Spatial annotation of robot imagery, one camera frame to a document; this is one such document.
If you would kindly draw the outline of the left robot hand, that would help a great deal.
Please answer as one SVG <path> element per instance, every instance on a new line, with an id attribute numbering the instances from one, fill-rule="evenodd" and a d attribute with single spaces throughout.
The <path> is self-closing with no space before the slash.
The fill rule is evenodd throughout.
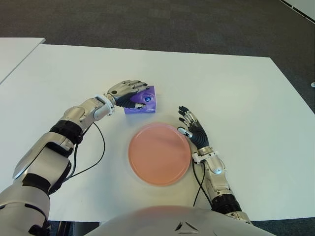
<path id="1" fill-rule="evenodd" d="M 149 87 L 146 83 L 138 80 L 126 80 L 112 86 L 106 93 L 106 97 L 115 105 L 128 109 L 142 109 L 146 105 L 144 103 L 136 103 L 131 98 Z"/>

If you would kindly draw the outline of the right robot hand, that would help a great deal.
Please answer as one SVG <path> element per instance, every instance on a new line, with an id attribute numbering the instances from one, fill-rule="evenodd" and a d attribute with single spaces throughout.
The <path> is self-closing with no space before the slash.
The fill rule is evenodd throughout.
<path id="1" fill-rule="evenodd" d="M 188 137 L 198 150 L 208 147 L 207 134 L 193 112 L 184 106 L 179 106 L 178 113 L 181 115 L 179 121 L 186 127 L 179 126 L 177 130 Z"/>

